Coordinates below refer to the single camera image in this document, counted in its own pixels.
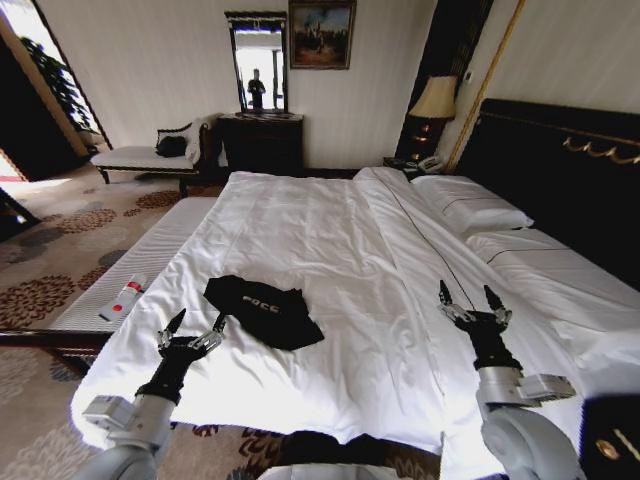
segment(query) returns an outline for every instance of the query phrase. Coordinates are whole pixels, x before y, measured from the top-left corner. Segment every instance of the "lamp shade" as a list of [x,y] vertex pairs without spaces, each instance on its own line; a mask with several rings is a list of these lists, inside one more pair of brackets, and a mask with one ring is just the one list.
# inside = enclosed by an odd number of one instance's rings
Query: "lamp shade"
[[458,77],[430,77],[418,103],[409,112],[413,117],[453,118],[456,116],[454,93]]

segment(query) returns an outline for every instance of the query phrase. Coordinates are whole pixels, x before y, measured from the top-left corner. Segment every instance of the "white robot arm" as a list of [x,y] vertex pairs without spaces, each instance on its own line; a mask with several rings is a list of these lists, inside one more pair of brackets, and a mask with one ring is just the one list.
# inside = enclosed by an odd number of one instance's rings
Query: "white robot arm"
[[505,347],[500,334],[512,312],[485,285],[493,313],[467,311],[453,303],[440,282],[440,310],[467,332],[476,352],[480,375],[476,394],[482,414],[482,438],[511,480],[586,479],[571,441],[551,421],[526,410],[542,402],[575,395],[565,377],[537,374],[523,377],[522,366]]
[[133,404],[120,397],[96,397],[83,416],[108,432],[115,446],[90,460],[73,480],[152,480],[168,444],[170,417],[191,364],[222,343],[221,314],[200,337],[175,337],[186,310],[158,332],[162,362],[151,381],[138,389]]

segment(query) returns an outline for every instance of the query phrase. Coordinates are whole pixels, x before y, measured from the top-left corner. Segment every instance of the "patterned carpet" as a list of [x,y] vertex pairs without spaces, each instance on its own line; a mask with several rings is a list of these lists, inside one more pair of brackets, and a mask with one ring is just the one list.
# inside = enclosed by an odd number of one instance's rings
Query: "patterned carpet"
[[[42,223],[0,243],[0,328],[46,328],[179,200],[176,180],[114,173],[104,185],[90,166],[3,188]],[[190,195],[217,196],[218,187]],[[0,348],[0,480],[67,479],[95,450],[70,423],[78,378],[47,354]],[[236,426],[177,425],[161,479],[244,480],[272,465],[367,463],[416,480],[438,477],[439,457],[364,436],[278,435]]]

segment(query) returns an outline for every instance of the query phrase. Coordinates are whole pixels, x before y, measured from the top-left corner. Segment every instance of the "pillow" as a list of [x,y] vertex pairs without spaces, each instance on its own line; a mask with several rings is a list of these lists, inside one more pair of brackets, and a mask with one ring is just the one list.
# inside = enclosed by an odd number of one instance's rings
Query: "pillow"
[[180,157],[185,154],[187,141],[184,137],[164,137],[156,147],[161,157]]
[[533,224],[521,210],[466,177],[424,175],[411,183],[443,221],[464,237]]
[[188,138],[188,129],[191,127],[191,124],[188,123],[184,127],[175,128],[175,129],[160,129],[158,130],[158,140],[156,141],[156,148],[160,145],[162,139],[166,137],[184,137],[184,139],[189,143]]
[[[481,233],[467,239],[467,245],[517,293],[557,321],[589,329],[595,336],[640,328],[640,292],[546,233]],[[575,329],[556,330],[568,337]]]
[[198,163],[198,160],[200,160],[200,128],[202,127],[202,123],[202,119],[197,118],[191,122],[186,131],[187,150],[185,155],[192,165],[195,165]]

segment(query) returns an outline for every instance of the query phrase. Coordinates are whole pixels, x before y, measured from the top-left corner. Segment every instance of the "table lamp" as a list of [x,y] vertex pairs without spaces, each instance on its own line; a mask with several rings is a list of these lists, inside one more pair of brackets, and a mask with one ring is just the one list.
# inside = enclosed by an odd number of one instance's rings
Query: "table lamp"
[[455,117],[457,81],[458,77],[454,75],[430,77],[424,92],[409,112],[411,117],[427,119],[420,122],[418,133],[411,137],[412,150],[418,150],[411,154],[413,161],[420,161],[435,152],[446,122]]

